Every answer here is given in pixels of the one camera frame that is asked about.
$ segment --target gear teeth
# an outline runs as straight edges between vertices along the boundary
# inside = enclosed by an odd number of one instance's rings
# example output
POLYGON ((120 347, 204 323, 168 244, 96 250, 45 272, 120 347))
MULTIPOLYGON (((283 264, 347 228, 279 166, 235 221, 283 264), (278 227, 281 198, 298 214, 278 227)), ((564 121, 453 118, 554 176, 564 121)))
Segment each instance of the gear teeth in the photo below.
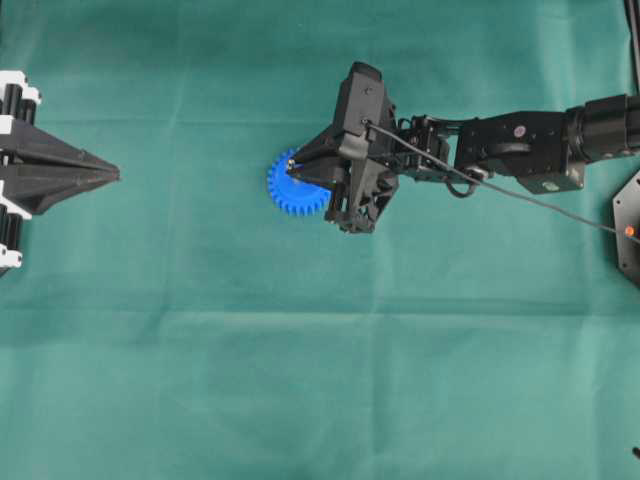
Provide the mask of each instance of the gear teeth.
POLYGON ((322 210, 331 192, 315 185, 294 182, 287 175, 289 159, 296 151, 290 148, 281 153, 267 169, 267 190, 279 209, 292 216, 306 217, 322 210))

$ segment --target metal bracket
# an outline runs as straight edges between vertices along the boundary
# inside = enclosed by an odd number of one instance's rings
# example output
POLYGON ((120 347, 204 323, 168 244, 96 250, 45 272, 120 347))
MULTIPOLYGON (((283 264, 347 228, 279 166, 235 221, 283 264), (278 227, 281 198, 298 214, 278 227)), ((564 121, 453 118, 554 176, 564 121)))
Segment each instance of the metal bracket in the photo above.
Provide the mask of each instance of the metal bracket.
MULTIPOLYGON (((640 171, 618 192, 613 199, 613 215, 616 229, 625 231, 631 227, 640 232, 640 171)), ((618 236, 618 268, 640 287, 640 246, 618 236)))

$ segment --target robotic arm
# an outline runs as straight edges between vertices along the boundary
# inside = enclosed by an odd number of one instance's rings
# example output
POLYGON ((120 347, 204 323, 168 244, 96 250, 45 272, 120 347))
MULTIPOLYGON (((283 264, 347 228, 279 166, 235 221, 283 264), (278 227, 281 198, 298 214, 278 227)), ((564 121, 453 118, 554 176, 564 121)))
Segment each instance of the robotic arm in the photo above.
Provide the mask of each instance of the robotic arm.
POLYGON ((120 178, 116 166, 36 128, 40 103, 24 73, 0 71, 0 276, 22 266, 32 215, 120 178))
POLYGON ((356 62, 340 87, 332 124, 292 158, 289 175, 331 191, 325 219, 345 232, 374 231, 398 188, 398 175, 444 183, 459 198, 472 195, 477 184, 443 168, 449 164, 450 136, 458 137, 458 172, 479 181, 496 173, 512 176, 533 194, 580 190, 587 165, 640 152, 640 97, 462 121, 426 115, 398 120, 395 110, 382 74, 356 62))

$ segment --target black cylinder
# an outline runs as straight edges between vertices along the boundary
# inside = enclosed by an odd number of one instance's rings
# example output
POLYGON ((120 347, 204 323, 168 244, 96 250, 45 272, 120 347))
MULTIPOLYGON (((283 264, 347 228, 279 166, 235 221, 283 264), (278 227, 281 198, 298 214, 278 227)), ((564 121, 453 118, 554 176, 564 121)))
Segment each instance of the black cylinder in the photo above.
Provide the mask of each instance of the black cylinder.
POLYGON ((24 120, 31 125, 36 123, 36 102, 33 100, 25 100, 22 102, 22 108, 20 110, 20 119, 24 120))
POLYGON ((4 90, 4 101, 2 102, 2 114, 11 115, 17 118, 22 101, 22 87, 13 83, 6 86, 4 90))
POLYGON ((9 250, 20 250, 20 238, 22 236, 22 217, 16 214, 9 214, 9 234, 7 236, 7 248, 9 250))
POLYGON ((586 163, 632 155, 640 148, 640 97, 594 100, 567 114, 569 145, 586 163))

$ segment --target white bracket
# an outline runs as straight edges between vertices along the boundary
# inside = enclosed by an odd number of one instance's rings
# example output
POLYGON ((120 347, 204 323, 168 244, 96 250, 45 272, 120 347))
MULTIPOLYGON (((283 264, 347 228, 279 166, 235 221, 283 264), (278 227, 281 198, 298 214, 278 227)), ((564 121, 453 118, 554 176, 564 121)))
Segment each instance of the white bracket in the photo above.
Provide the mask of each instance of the white bracket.
POLYGON ((36 105, 42 103, 42 96, 37 88, 29 86, 27 76, 24 72, 15 70, 0 70, 0 99, 4 98, 4 91, 7 85, 15 84, 22 87, 23 100, 33 100, 36 105))

